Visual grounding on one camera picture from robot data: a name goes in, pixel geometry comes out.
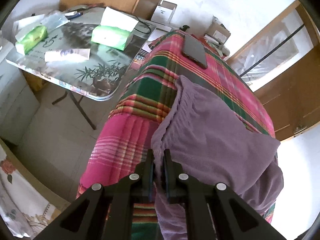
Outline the purple fleece garment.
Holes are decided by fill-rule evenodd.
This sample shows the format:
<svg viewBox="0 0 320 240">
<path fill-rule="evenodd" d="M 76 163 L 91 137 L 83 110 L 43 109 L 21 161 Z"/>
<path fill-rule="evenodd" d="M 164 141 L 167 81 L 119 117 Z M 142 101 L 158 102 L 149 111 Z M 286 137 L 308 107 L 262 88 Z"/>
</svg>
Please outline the purple fleece garment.
<svg viewBox="0 0 320 240">
<path fill-rule="evenodd" d="M 249 131 L 216 94 L 185 76 L 175 82 L 176 98 L 151 139 L 156 172 L 164 150 L 200 182 L 224 183 L 263 215 L 284 186 L 276 160 L 280 142 Z"/>
</svg>

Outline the folding side table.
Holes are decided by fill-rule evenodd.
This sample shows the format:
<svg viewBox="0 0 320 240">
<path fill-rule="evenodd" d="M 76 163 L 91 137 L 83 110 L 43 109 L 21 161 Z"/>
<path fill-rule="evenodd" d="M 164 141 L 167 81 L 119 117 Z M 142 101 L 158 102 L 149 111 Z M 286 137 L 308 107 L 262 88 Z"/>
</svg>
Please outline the folding side table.
<svg viewBox="0 0 320 240">
<path fill-rule="evenodd" d="M 124 50 L 92 42 L 92 32 L 104 19 L 103 8 L 92 8 L 80 17 L 53 30 L 29 53 L 12 49 L 7 63 L 94 101 L 110 100 L 136 56 L 156 30 L 156 26 L 134 15 L 136 20 Z"/>
</svg>

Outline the pink plaid bed cover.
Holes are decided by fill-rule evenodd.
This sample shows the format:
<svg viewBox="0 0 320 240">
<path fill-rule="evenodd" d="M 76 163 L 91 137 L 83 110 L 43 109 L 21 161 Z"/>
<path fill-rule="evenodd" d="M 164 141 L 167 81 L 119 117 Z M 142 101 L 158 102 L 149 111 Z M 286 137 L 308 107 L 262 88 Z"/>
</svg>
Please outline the pink plaid bed cover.
<svg viewBox="0 0 320 240">
<path fill-rule="evenodd" d="M 80 178 L 78 194 L 95 183 L 117 183 L 145 160 L 153 133 L 172 108 L 174 83 L 180 75 L 220 97 L 248 130 L 275 134 L 262 103 L 217 51 L 205 46 L 208 67 L 202 69 L 182 55 L 184 38 L 185 32 L 177 30 L 151 42 L 150 53 L 99 134 Z"/>
</svg>

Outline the white drawer cabinet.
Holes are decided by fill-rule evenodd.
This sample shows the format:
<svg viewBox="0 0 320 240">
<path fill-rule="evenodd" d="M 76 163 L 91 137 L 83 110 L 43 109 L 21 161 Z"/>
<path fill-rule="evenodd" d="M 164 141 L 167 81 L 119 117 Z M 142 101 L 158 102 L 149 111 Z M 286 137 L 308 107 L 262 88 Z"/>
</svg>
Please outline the white drawer cabinet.
<svg viewBox="0 0 320 240">
<path fill-rule="evenodd" d="M 18 145 L 40 103 L 20 69 L 5 59 L 13 48 L 1 38 L 1 139 Z"/>
</svg>

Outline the wooden door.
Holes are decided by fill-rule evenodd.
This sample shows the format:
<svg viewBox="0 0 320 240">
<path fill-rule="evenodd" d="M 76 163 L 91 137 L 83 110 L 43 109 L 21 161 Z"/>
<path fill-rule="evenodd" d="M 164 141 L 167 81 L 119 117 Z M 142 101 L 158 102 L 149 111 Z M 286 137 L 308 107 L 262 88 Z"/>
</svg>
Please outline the wooden door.
<svg viewBox="0 0 320 240">
<path fill-rule="evenodd" d="M 255 91 L 280 141 L 319 124 L 319 47 Z"/>
</svg>

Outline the black smartphone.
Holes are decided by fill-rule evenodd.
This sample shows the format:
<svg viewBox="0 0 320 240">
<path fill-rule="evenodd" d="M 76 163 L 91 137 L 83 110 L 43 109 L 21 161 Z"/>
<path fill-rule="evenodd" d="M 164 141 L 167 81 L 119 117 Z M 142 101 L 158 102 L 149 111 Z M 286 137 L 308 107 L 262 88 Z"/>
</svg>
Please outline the black smartphone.
<svg viewBox="0 0 320 240">
<path fill-rule="evenodd" d="M 195 62 L 202 69 L 207 69 L 206 52 L 203 44 L 196 38 L 185 34 L 182 55 Z"/>
</svg>

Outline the green tissue pack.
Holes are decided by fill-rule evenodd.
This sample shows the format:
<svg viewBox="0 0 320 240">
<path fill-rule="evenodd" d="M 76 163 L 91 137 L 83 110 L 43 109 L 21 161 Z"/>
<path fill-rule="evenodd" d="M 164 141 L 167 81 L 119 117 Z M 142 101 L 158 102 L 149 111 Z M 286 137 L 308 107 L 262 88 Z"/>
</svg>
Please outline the green tissue pack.
<svg viewBox="0 0 320 240">
<path fill-rule="evenodd" d="M 22 37 L 17 38 L 15 48 L 21 55 L 27 55 L 40 41 L 48 36 L 47 27 L 38 25 Z"/>
</svg>

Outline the green white tissue box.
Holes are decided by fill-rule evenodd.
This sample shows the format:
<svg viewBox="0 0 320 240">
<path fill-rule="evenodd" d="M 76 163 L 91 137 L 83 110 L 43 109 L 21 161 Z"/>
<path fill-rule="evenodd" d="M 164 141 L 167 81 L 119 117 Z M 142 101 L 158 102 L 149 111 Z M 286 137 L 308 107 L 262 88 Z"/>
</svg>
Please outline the green white tissue box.
<svg viewBox="0 0 320 240">
<path fill-rule="evenodd" d="M 93 29 L 91 41 L 124 51 L 132 37 L 133 33 L 127 30 L 99 25 Z"/>
</svg>

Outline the brown cardboard box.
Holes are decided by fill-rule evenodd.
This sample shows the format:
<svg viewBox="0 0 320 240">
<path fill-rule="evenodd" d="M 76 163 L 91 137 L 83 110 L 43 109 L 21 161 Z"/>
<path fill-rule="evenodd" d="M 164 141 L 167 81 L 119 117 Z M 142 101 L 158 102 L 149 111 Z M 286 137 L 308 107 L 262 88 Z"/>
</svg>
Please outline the brown cardboard box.
<svg viewBox="0 0 320 240">
<path fill-rule="evenodd" d="M 219 44 L 225 44 L 231 33 L 225 28 L 220 20 L 213 16 L 212 23 L 205 32 L 206 35 L 212 37 Z"/>
</svg>

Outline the white small box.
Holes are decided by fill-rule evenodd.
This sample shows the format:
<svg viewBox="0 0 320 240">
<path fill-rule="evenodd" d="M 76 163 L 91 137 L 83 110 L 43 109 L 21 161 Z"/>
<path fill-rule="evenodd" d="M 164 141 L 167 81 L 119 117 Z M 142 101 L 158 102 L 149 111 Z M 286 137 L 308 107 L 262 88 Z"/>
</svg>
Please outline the white small box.
<svg viewBox="0 0 320 240">
<path fill-rule="evenodd" d="M 169 24 L 175 13 L 177 4 L 168 1 L 161 1 L 153 12 L 152 22 L 160 24 Z"/>
</svg>

